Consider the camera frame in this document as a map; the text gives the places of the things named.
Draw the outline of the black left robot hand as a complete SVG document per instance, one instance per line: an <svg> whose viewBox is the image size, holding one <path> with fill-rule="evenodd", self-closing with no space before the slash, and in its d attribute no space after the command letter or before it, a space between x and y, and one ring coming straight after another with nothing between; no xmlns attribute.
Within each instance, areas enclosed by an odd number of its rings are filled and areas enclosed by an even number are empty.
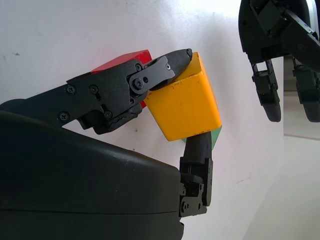
<svg viewBox="0 0 320 240"><path fill-rule="evenodd" d="M290 56L300 103L310 122L320 121L320 2L318 0L243 0L238 16L242 50L252 80L271 122L281 120L278 83L272 59Z"/></svg>

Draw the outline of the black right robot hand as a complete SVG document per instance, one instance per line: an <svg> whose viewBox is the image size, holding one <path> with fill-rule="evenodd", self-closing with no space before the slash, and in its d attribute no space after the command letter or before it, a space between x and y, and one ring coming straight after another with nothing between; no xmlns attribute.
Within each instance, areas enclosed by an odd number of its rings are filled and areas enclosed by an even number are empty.
<svg viewBox="0 0 320 240"><path fill-rule="evenodd" d="M3 240L180 240L181 218L212 198L211 133L186 139L179 167L64 128L96 134L142 112L150 90L175 80L191 49L148 63L132 59L0 106Z"/></svg>

